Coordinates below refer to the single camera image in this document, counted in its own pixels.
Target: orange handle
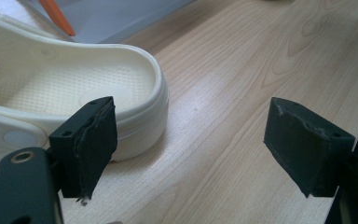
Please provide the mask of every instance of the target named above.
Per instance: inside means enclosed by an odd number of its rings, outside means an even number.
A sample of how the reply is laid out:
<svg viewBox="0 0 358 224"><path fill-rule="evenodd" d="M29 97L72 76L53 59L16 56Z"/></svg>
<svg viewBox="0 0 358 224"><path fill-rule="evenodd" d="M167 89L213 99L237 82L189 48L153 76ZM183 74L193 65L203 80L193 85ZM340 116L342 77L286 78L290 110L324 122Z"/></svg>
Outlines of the orange handle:
<svg viewBox="0 0 358 224"><path fill-rule="evenodd" d="M39 0L39 3L48 13L48 16L51 20L64 32L66 32L70 36L75 35L75 31L72 29L71 24L69 24L68 20L62 14L60 8L54 0Z"/></svg>

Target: wooden table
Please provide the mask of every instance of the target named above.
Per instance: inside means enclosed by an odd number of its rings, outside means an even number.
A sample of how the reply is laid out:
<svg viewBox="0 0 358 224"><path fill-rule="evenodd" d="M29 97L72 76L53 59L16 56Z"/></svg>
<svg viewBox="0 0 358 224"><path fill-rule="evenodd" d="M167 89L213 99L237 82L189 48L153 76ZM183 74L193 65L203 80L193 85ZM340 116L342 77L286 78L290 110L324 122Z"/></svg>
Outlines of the wooden table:
<svg viewBox="0 0 358 224"><path fill-rule="evenodd" d="M55 33L16 1L0 13ZM263 144L269 99L358 136L358 0L198 0L123 43L151 52L171 91L165 133L107 166L66 223L324 223Z"/></svg>

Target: wood grain surface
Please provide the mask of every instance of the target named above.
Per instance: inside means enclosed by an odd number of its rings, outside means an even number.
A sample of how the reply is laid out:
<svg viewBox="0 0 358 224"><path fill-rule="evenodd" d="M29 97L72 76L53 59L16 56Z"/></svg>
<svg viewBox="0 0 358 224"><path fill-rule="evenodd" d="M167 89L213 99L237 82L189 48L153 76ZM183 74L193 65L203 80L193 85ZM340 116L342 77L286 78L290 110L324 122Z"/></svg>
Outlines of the wood grain surface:
<svg viewBox="0 0 358 224"><path fill-rule="evenodd" d="M17 1L0 13L46 31ZM168 80L168 125L146 153L110 163L66 223L324 223L263 144L272 96L358 136L358 0L198 0L123 41Z"/></svg>

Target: black object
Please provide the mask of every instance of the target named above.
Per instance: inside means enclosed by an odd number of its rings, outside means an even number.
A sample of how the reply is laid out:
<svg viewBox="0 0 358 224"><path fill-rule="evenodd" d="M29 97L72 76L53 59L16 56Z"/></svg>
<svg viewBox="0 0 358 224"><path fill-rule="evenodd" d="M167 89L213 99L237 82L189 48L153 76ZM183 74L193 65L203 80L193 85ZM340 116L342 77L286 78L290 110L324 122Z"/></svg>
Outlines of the black object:
<svg viewBox="0 0 358 224"><path fill-rule="evenodd" d="M117 148L112 97L84 105L50 137L0 161L0 223L63 223L57 192L91 198Z"/></svg>
<svg viewBox="0 0 358 224"><path fill-rule="evenodd" d="M303 105L272 98L264 141L307 197L334 197L340 186L340 221L358 223L358 154L351 152L352 135Z"/></svg>

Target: wood grain pattern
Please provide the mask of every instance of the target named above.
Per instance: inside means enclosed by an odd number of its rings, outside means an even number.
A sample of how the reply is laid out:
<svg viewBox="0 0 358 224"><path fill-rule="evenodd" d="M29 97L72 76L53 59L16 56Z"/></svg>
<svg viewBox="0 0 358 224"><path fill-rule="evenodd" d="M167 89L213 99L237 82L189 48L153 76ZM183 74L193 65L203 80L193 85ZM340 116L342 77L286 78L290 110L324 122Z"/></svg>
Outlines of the wood grain pattern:
<svg viewBox="0 0 358 224"><path fill-rule="evenodd" d="M18 2L0 12L51 31ZM168 125L87 206L63 199L66 223L324 223L332 199L306 199L263 136L272 96L358 136L358 1L198 0L123 43L158 59Z"/></svg>

